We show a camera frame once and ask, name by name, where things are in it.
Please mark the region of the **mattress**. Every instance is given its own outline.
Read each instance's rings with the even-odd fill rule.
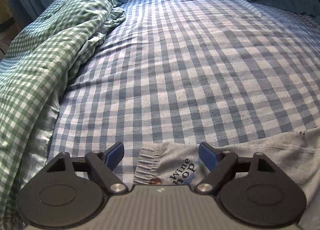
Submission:
[[[49,160],[143,142],[225,146],[320,124],[320,29],[244,0],[128,0],[127,19],[60,101]]]

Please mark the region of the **logo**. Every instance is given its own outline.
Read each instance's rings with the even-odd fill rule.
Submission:
[[[172,173],[169,178],[173,179],[173,185],[190,184],[190,182],[195,178],[195,171],[195,165],[193,163],[190,163],[190,160],[186,158],[181,167],[178,168],[174,173]]]
[[[158,192],[162,193],[162,191],[165,191],[165,189],[162,187],[160,189],[157,189]]]

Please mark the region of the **gingham sheet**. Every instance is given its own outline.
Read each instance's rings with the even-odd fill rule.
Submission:
[[[124,142],[237,144],[320,124],[319,26],[244,0],[128,0],[61,101],[49,159]]]
[[[0,62],[0,229],[14,229],[16,195],[46,162],[68,80],[125,19],[118,0],[55,0]]]

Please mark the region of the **metal screw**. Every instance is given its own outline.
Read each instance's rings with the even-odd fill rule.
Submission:
[[[197,185],[197,189],[202,193],[206,193],[206,192],[210,192],[213,189],[213,187],[210,184],[202,183]]]
[[[127,189],[127,187],[123,184],[116,183],[110,186],[110,190],[114,193],[121,193],[124,192]]]

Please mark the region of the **bed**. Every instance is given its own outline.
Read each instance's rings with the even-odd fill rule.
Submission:
[[[114,173],[131,187],[142,143],[223,147],[320,125],[320,29],[311,17],[245,0],[121,8],[126,20],[60,100],[48,160],[121,141]],[[28,177],[39,169],[23,168]]]

